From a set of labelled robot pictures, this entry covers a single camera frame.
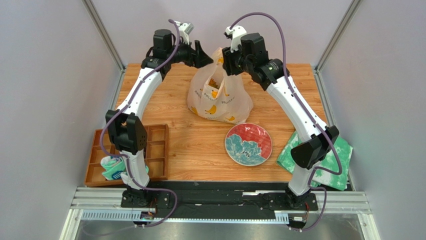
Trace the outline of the banana print plastic bag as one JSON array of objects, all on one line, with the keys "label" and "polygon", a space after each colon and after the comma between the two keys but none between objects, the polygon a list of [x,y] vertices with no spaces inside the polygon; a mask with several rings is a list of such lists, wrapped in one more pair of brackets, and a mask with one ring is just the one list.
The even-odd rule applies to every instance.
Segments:
[{"label": "banana print plastic bag", "polygon": [[246,122],[254,105],[242,76],[227,75],[222,48],[211,58],[213,63],[198,69],[190,81],[188,108],[207,120],[234,125]]}]

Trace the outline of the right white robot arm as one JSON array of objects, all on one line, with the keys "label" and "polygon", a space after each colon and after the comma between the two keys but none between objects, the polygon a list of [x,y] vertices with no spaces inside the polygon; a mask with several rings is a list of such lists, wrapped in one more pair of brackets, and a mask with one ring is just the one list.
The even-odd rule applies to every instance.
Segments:
[{"label": "right white robot arm", "polygon": [[295,127],[301,143],[290,151],[295,167],[288,188],[293,196],[306,195],[314,171],[333,148],[339,130],[336,126],[327,126],[315,114],[289,76],[285,64],[280,59],[269,58],[264,38],[259,33],[226,30],[224,35],[231,39],[231,45],[222,50],[227,75],[249,74],[278,102]]}]

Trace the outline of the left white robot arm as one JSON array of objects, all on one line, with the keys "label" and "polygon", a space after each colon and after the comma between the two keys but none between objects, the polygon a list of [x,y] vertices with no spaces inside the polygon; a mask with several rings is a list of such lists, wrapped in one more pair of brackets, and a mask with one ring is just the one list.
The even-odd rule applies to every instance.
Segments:
[{"label": "left white robot arm", "polygon": [[105,115],[104,131],[119,151],[117,157],[124,161],[127,175],[123,181],[132,189],[148,190],[150,177],[143,154],[148,143],[148,133],[141,116],[154,91],[163,82],[172,64],[184,63],[200,69],[213,63],[198,40],[191,43],[191,28],[185,22],[178,27],[176,35],[168,29],[155,31],[153,46],[142,61],[138,79],[130,93],[116,110],[109,110]]}]

